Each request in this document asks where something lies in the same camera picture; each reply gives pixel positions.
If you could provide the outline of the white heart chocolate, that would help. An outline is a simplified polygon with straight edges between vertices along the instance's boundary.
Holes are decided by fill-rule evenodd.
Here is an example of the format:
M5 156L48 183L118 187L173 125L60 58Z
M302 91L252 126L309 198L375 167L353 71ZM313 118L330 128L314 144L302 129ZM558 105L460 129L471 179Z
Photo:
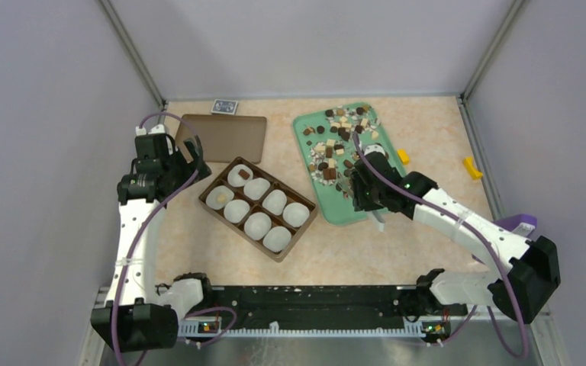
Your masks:
M215 204L217 205L218 209L224 207L227 204L227 196L225 194L219 194L215 198Z

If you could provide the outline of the milk chocolate square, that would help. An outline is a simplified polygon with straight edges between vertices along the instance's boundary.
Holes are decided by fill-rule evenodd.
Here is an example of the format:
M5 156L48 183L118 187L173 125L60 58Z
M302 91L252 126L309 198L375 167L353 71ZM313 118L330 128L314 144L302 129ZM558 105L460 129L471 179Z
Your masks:
M251 175L251 173L250 173L250 172L248 172L248 171L247 171L247 170L245 170L245 169L241 169L241 170L239 170L237 174L238 174L238 175L239 175L239 176L240 176L242 179L244 179L244 180L247 180L247 181L248 181L248 180L250 180L250 179L252 178L252 175Z

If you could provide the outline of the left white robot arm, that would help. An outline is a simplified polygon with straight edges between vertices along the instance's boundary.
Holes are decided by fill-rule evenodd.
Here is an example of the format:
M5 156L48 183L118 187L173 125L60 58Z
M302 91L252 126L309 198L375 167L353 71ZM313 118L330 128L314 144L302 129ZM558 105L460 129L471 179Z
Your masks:
M175 281L164 294L154 284L159 229L168 202L211 174L201 141L185 141L191 161L167 133L142 133L134 142L137 156L117 185L121 222L111 288L104 306L90 317L92 328L120 354L173 347L187 312L205 315L214 305L201 273Z

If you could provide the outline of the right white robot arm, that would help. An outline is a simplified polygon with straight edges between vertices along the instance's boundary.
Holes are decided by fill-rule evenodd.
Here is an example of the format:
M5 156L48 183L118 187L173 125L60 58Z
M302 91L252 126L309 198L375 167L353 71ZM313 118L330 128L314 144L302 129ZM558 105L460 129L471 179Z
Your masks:
M466 303L496 307L530 324L561 284L558 250L551 239L530 239L498 226L419 172L401 175L379 148L359 153L350 181L355 210L403 214L449 237L488 266L480 273L432 270L427 286L417 293L417 305L427 314Z

